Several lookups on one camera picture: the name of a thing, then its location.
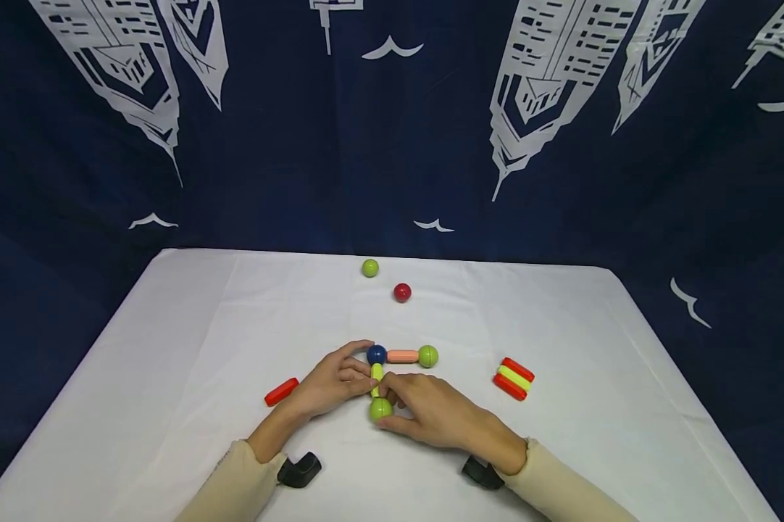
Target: green ball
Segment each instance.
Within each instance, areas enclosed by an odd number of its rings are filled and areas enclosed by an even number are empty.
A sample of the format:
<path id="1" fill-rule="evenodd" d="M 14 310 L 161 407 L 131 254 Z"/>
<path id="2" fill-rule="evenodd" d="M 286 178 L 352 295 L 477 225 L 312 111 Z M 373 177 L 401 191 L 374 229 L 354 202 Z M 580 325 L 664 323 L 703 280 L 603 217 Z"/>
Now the green ball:
<path id="1" fill-rule="evenodd" d="M 374 259 L 366 259 L 363 262 L 363 275 L 366 277 L 375 277 L 380 270 L 378 262 Z"/>
<path id="2" fill-rule="evenodd" d="M 432 368 L 439 362 L 439 351 L 426 344 L 418 351 L 418 363 L 424 368 Z"/>
<path id="3" fill-rule="evenodd" d="M 388 417 L 392 414 L 392 402 L 389 402 L 383 397 L 376 397 L 372 399 L 372 403 L 369 406 L 369 416 L 372 418 L 372 422 L 377 422 L 383 417 Z"/>

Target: blue backdrop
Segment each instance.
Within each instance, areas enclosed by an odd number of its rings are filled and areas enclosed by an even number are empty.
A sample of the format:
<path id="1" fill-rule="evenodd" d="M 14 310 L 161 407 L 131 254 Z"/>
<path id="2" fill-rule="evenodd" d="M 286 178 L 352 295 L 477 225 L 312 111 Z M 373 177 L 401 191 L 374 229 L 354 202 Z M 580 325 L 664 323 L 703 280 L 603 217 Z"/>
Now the blue backdrop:
<path id="1" fill-rule="evenodd" d="M 0 0 L 0 474 L 162 247 L 610 268 L 784 520 L 784 0 Z"/>

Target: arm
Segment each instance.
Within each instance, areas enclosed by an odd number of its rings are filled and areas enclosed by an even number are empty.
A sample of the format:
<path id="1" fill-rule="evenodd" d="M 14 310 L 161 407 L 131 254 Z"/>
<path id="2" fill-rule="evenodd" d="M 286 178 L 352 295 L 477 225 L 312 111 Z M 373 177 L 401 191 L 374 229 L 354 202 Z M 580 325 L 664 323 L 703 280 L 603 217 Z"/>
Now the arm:
<path id="1" fill-rule="evenodd" d="M 283 405 L 246 441 L 230 446 L 177 522 L 246 522 L 259 515 L 276 489 L 276 475 L 287 458 L 280 452 L 282 446 L 306 422 Z"/>
<path id="2" fill-rule="evenodd" d="M 534 439 L 521 439 L 488 413 L 486 429 L 471 444 L 528 504 L 552 522 L 637 522 L 615 500 L 564 465 Z"/>
<path id="3" fill-rule="evenodd" d="M 277 474 L 287 458 L 282 447 L 290 436 L 311 418 L 377 386 L 369 378 L 369 365 L 351 356 L 372 344 L 349 342 L 325 356 L 246 441 L 230 446 L 176 522 L 254 520 L 276 489 Z"/>
<path id="4" fill-rule="evenodd" d="M 496 468 L 506 485 L 552 522 L 635 522 L 588 480 L 536 440 L 515 434 L 442 379 L 387 373 L 381 395 L 408 406 L 413 419 L 384 417 L 378 426 L 437 447 L 458 447 Z"/>

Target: sleeve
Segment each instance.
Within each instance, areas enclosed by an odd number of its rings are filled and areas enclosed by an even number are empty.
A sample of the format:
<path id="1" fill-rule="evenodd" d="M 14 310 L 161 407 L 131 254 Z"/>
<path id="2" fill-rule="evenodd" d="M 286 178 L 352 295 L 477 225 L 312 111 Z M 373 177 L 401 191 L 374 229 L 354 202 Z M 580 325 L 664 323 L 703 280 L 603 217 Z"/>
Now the sleeve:
<path id="1" fill-rule="evenodd" d="M 518 474 L 500 477 L 515 494 L 551 522 L 638 522 L 621 505 L 528 439 L 525 466 Z"/>
<path id="2" fill-rule="evenodd" d="M 276 476 L 286 458 L 278 454 L 262 465 L 250 445 L 237 440 L 175 521 L 255 520 L 276 489 Z"/>

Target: black object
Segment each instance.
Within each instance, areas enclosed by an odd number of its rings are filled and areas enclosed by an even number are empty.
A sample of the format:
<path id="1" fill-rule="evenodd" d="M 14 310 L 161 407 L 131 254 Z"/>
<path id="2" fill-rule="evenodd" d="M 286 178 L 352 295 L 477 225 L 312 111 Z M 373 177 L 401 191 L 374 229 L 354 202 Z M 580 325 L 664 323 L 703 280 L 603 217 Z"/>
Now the black object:
<path id="1" fill-rule="evenodd" d="M 481 485 L 481 487 L 489 491 L 496 491 L 505 485 L 505 482 L 499 478 L 496 469 L 494 469 L 490 463 L 485 467 L 472 455 L 468 458 L 467 462 L 464 463 L 462 474 L 467 475 L 476 484 Z"/>
<path id="2" fill-rule="evenodd" d="M 302 460 L 295 465 L 290 461 L 290 458 L 286 460 L 282 468 L 279 469 L 276 479 L 279 484 L 284 484 L 288 488 L 303 489 L 314 480 L 321 469 L 322 463 L 319 458 L 311 452 L 307 452 Z"/>

